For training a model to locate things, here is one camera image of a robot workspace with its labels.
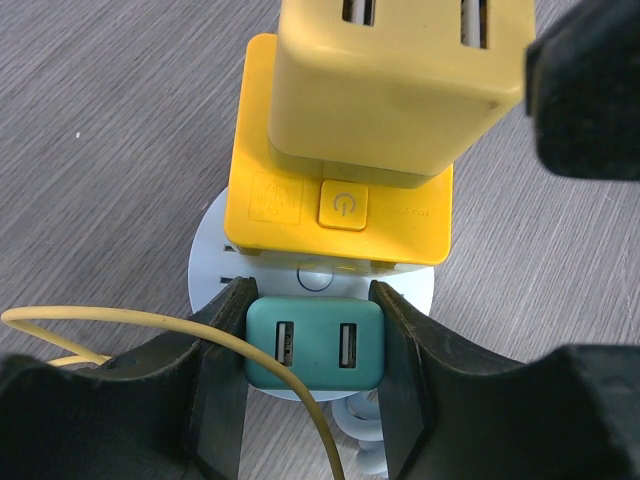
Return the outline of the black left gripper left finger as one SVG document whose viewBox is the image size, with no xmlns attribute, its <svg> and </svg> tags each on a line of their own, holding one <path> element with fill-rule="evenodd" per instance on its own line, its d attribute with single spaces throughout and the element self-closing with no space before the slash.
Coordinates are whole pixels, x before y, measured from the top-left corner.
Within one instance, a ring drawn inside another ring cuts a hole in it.
<svg viewBox="0 0 640 480">
<path fill-rule="evenodd" d="M 1 359 L 5 479 L 235 479 L 248 384 L 240 355 L 166 332 L 76 371 Z"/>
</svg>

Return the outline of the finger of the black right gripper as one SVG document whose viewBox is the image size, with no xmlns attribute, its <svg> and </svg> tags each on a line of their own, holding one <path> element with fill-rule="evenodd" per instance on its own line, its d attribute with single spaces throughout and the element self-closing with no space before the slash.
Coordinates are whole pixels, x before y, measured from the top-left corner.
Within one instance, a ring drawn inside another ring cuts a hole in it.
<svg viewBox="0 0 640 480">
<path fill-rule="evenodd" d="M 551 173 L 639 178 L 639 3 L 580 1 L 526 50 L 525 111 Z"/>
</svg>

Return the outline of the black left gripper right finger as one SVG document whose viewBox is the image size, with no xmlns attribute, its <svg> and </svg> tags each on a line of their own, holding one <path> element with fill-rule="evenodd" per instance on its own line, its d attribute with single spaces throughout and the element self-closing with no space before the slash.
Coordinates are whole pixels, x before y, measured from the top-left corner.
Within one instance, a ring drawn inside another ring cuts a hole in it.
<svg viewBox="0 0 640 480">
<path fill-rule="evenodd" d="M 378 388 L 393 479 L 635 479 L 639 350 L 569 344 L 523 364 L 422 314 L 391 286 Z"/>
</svg>

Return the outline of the light blue round socket base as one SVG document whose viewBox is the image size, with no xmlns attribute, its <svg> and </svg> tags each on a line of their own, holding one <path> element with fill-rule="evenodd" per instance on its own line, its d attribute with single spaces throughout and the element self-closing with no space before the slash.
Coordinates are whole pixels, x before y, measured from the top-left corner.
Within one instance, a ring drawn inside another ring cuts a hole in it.
<svg viewBox="0 0 640 480">
<path fill-rule="evenodd" d="M 389 284 L 421 313 L 428 315 L 434 297 L 434 269 L 425 267 L 389 274 L 341 273 L 328 266 L 284 267 L 261 257 L 242 255 L 227 239 L 224 230 L 227 192 L 222 191 L 202 209 L 188 262 L 188 294 L 196 312 L 217 296 L 234 278 L 252 277 L 261 296 L 331 296 L 365 299 L 369 284 Z"/>
</svg>

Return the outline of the teal USB charger plug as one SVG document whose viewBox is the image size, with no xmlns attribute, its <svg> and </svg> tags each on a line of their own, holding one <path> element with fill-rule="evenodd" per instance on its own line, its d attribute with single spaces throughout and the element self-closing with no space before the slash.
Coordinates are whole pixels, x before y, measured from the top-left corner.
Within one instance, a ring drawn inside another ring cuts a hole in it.
<svg viewBox="0 0 640 480">
<path fill-rule="evenodd" d="M 246 341 L 315 392 L 372 390 L 384 373 L 384 315 L 368 300 L 262 297 L 247 311 Z"/>
</svg>

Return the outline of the pale yellow USB charger plug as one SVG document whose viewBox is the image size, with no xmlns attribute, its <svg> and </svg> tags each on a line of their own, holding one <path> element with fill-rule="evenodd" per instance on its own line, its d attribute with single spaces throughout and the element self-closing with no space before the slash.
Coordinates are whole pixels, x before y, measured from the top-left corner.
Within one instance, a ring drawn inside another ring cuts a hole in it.
<svg viewBox="0 0 640 480">
<path fill-rule="evenodd" d="M 280 8 L 267 134 L 287 167 L 365 167 L 414 188 L 522 98 L 531 1 L 377 1 L 369 25 L 340 1 Z M 483 45 L 473 42 L 480 17 Z"/>
</svg>

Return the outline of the yellow cube socket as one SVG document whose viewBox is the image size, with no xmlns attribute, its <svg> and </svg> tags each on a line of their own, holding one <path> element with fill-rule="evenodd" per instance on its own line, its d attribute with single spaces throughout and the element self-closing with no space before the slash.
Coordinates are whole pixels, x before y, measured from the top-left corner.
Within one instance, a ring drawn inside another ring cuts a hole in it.
<svg viewBox="0 0 640 480">
<path fill-rule="evenodd" d="M 241 251 L 326 257 L 349 272 L 435 266 L 449 255 L 453 170 L 416 189 L 279 166 L 267 137 L 276 37 L 246 50 L 224 231 Z"/>
</svg>

